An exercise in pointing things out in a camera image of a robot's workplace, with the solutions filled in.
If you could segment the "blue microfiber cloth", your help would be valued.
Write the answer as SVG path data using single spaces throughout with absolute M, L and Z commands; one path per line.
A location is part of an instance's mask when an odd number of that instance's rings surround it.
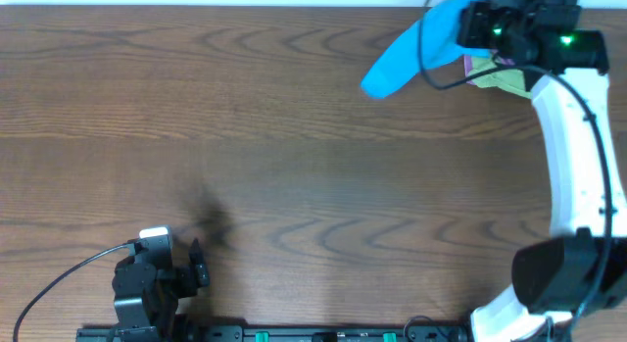
M 362 91 L 384 99 L 423 70 L 444 67 L 462 56 L 488 58 L 487 49 L 457 44 L 461 12 L 473 1 L 479 0 L 444 0 L 431 8 L 376 60 L 362 79 Z

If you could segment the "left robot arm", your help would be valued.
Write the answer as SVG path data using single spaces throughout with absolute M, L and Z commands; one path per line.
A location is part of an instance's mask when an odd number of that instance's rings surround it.
M 207 263 L 200 243 L 188 250 L 189 263 L 172 263 L 170 237 L 137 239 L 131 253 L 115 268 L 112 287 L 118 323 L 111 327 L 108 341 L 192 341 L 203 339 L 201 328 L 176 311 L 178 301 L 194 297 L 210 284 Z

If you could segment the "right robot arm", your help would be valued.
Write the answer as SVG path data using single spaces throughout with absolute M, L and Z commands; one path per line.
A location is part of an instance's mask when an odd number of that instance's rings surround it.
M 523 73 L 545 141 L 548 240 L 516 252 L 510 286 L 470 317 L 476 341 L 566 341 L 578 320 L 626 297 L 626 196 L 608 121 L 603 35 L 573 0 L 480 0 L 458 43 Z

